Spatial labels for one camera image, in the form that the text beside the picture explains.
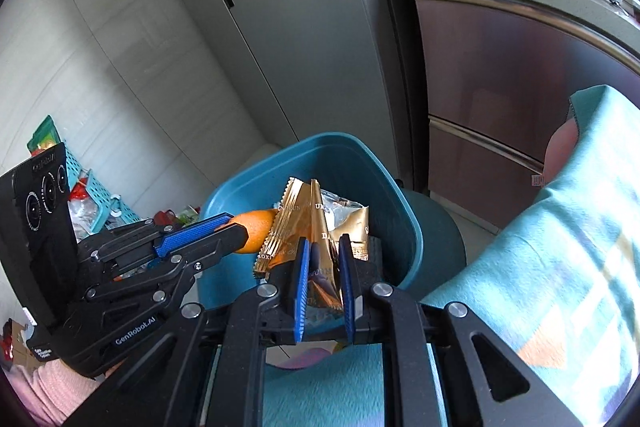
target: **teal fabric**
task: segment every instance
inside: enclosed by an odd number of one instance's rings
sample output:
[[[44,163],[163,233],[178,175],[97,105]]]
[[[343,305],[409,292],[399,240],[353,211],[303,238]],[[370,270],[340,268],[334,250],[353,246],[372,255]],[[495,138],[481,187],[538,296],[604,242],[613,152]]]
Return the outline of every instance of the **teal fabric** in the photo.
[[[638,375],[640,112],[619,92],[572,96],[578,145],[480,258],[424,302],[466,302],[584,425],[602,425]],[[270,371],[265,426],[383,425],[380,346]]]

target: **camera lens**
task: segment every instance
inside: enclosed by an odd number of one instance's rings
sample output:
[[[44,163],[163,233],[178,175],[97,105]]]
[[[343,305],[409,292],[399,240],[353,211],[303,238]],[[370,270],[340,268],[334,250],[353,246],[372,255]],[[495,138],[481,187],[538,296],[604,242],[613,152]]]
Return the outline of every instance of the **camera lens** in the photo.
[[[35,192],[30,192],[27,196],[26,204],[27,223],[31,230],[35,231],[40,227],[40,201]]]
[[[53,181],[51,173],[42,179],[42,201],[44,201],[46,211],[49,214],[52,213],[56,207],[56,182]]]
[[[64,166],[58,167],[58,190],[64,194],[66,190],[66,171]]]

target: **gold foil wrapper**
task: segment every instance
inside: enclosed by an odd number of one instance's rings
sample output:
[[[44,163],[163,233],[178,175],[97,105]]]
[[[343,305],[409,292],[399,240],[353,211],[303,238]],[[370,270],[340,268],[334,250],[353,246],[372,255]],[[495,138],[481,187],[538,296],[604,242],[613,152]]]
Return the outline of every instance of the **gold foil wrapper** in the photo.
[[[369,260],[369,207],[364,206],[354,210],[347,219],[330,232],[335,251],[342,234],[348,233],[351,239],[353,256],[361,261]]]
[[[311,185],[290,178],[279,208],[254,264],[256,279],[263,279],[278,264],[293,261],[300,237],[310,238]]]
[[[311,256],[307,304],[342,311],[338,291],[337,254],[324,217],[320,184],[311,180]]]

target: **pink clothing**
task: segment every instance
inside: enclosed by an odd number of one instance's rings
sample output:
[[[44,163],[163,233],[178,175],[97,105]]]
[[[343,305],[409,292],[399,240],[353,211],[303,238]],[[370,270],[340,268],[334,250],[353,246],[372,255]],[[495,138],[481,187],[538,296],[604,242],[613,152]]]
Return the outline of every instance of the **pink clothing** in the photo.
[[[288,359],[286,362],[277,363],[276,367],[281,369],[304,369],[305,367],[316,365],[316,363],[330,356],[331,351],[322,349],[322,347],[312,347],[298,356]]]
[[[551,183],[566,165],[578,143],[578,126],[574,118],[565,122],[551,137],[546,146],[545,168],[542,173],[545,184]]]
[[[20,365],[14,365],[5,374],[41,427],[61,425],[99,386],[95,380],[81,377],[66,367],[62,360],[48,362],[32,375]]]

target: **teal trash bin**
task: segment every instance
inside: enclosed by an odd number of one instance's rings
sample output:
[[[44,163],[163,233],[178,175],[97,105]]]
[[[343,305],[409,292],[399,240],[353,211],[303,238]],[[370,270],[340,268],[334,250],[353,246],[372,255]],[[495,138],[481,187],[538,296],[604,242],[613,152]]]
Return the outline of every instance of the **teal trash bin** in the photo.
[[[319,181],[325,190],[369,206],[369,233],[382,241],[386,279],[411,286],[422,263],[420,225],[391,175],[357,138],[342,133],[312,136],[229,179],[211,195],[202,217],[272,208],[290,177]],[[231,254],[198,279],[200,302],[212,309],[255,286],[255,255]]]

